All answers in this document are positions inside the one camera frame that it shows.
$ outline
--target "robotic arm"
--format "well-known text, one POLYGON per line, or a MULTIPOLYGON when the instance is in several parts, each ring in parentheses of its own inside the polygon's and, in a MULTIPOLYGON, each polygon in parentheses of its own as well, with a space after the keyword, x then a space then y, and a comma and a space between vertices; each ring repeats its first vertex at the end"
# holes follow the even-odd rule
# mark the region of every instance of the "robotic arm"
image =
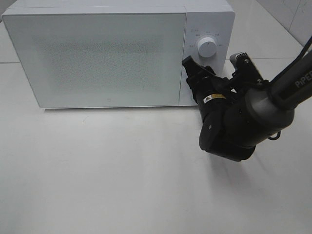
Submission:
POLYGON ((192 57, 183 60, 203 121, 200 148, 234 161, 248 159, 258 143, 276 140, 289 126, 294 109, 312 96, 312 51, 299 56, 271 82, 263 80, 247 53, 230 57, 235 68, 231 79, 217 77, 209 66, 192 57))

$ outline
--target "white knob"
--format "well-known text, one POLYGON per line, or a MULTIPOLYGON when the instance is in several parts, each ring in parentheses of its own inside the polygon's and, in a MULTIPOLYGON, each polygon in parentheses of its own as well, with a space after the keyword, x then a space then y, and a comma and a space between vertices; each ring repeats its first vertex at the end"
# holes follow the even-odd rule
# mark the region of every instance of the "white knob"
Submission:
POLYGON ((202 57, 211 57, 216 53, 216 41, 211 37, 202 38, 197 43, 197 49, 202 57))

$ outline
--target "microwave control panel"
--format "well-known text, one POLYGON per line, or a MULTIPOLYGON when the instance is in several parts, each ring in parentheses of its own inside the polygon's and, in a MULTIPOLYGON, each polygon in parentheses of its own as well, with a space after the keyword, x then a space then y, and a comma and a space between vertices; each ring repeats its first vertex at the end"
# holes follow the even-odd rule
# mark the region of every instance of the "microwave control panel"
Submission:
MULTIPOLYGON (((217 75, 221 75, 234 18, 233 11, 192 12, 187 8, 183 59, 192 56, 198 64, 209 65, 217 75)), ((179 105, 196 105, 186 77, 182 68, 179 105)))

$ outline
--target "white tile wall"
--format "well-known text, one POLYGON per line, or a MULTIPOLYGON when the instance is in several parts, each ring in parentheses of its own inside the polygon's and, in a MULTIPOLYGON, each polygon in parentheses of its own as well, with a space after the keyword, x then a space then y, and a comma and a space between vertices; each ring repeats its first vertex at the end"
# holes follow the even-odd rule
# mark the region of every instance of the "white tile wall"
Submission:
POLYGON ((16 0, 0 0, 0 15, 16 0))
POLYGON ((305 44, 312 35, 312 0, 301 0, 290 27, 290 33, 305 44))
POLYGON ((228 49, 253 59, 293 58, 302 46, 256 0, 228 0, 236 16, 228 49))
POLYGON ((258 0, 258 2, 289 30, 300 0, 258 0))
POLYGON ((312 35, 312 0, 257 0, 302 45, 312 35))

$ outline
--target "microwave door window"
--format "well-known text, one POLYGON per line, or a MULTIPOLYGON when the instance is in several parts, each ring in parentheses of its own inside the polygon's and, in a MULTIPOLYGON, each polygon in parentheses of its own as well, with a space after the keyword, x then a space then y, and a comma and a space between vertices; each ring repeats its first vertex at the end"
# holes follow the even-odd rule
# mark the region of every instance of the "microwave door window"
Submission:
POLYGON ((6 24, 43 108, 178 105, 185 14, 15 16, 6 24))

